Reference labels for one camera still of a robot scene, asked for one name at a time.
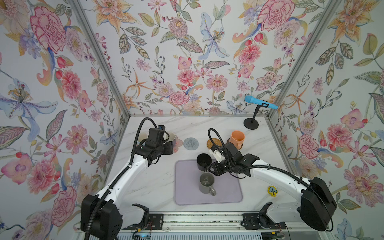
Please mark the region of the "dark grey mug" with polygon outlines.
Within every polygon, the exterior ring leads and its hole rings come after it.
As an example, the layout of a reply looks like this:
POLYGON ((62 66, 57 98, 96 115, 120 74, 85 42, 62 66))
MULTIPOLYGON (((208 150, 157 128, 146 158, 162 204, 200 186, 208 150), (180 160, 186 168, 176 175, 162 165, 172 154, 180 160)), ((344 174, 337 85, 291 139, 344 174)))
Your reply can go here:
POLYGON ((211 173, 203 173, 200 176, 199 190, 203 194, 216 196, 217 192, 214 188, 215 177, 211 173))

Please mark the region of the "orange mug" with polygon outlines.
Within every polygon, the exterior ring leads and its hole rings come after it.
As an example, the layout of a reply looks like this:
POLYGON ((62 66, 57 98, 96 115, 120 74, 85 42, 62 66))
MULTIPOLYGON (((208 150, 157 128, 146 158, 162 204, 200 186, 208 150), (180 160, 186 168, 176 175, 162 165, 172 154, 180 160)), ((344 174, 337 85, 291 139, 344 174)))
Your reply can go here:
POLYGON ((232 143, 237 150, 240 150, 244 144, 245 141, 245 134, 241 131, 233 131, 231 133, 229 142, 232 143))

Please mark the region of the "grey mug cream interior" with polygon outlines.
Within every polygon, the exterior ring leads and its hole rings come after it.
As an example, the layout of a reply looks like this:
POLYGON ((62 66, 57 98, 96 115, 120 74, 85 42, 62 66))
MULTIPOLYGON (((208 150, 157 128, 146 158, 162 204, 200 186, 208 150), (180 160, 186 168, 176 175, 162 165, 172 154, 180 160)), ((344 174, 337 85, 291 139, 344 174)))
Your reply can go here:
POLYGON ((176 145, 176 135, 172 132, 168 132, 169 134, 169 142, 172 143, 173 146, 176 145))

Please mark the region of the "black mug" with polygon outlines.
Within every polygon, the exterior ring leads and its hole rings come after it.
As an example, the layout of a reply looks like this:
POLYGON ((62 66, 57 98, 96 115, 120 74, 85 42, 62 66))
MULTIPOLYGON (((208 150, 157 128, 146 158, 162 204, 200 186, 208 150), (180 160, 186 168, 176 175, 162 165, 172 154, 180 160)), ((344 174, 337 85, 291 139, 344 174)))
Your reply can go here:
POLYGON ((198 169, 202 172, 208 172, 210 165, 212 164, 212 158, 210 155, 202 153, 197 157, 198 169))

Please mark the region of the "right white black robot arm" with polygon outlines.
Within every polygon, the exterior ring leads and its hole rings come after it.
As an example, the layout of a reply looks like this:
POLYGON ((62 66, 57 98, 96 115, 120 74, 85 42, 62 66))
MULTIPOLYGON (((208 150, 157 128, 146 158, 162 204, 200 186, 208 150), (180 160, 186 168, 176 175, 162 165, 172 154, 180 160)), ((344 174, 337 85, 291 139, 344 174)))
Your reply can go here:
POLYGON ((333 226, 332 217, 337 203, 324 180, 318 177, 302 178, 274 167, 255 155, 242 155, 232 143, 221 147, 214 145, 209 152, 215 158, 215 162, 208 168, 213 175, 244 174, 264 181, 294 198, 290 203, 265 204, 262 212, 272 222, 305 223, 319 232, 333 226))

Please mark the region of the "pink flower coaster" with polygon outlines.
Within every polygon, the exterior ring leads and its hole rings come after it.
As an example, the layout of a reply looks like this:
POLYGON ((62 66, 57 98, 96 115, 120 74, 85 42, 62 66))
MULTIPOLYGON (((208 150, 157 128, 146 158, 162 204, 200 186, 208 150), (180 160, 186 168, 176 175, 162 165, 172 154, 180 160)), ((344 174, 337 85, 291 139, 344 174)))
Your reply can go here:
POLYGON ((178 138, 178 136, 175 136, 175 139, 173 140, 173 153, 177 153, 179 151, 179 148, 183 146, 183 141, 178 138))

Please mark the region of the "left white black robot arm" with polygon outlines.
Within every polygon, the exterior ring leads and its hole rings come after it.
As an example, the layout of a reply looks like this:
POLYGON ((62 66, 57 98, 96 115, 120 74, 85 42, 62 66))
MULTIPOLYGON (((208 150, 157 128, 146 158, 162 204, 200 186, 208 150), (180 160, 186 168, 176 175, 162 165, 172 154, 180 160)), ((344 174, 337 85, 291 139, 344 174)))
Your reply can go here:
POLYGON ((82 202, 81 230, 86 240, 115 240, 121 229, 147 228, 149 208, 140 204, 125 206, 123 198, 129 188, 150 165, 163 155, 173 154, 169 133, 160 125, 149 130, 148 138, 133 147, 131 158, 124 168, 95 195, 87 195, 82 202))

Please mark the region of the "grey round patterned coaster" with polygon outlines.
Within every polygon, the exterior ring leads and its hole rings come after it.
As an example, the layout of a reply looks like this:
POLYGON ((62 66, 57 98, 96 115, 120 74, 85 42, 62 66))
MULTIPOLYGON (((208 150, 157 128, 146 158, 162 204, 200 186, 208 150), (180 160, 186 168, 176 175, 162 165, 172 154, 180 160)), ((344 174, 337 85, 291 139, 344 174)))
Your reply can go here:
POLYGON ((185 139, 183 146, 189 151, 197 150, 199 147, 199 142, 196 138, 187 138, 185 139))

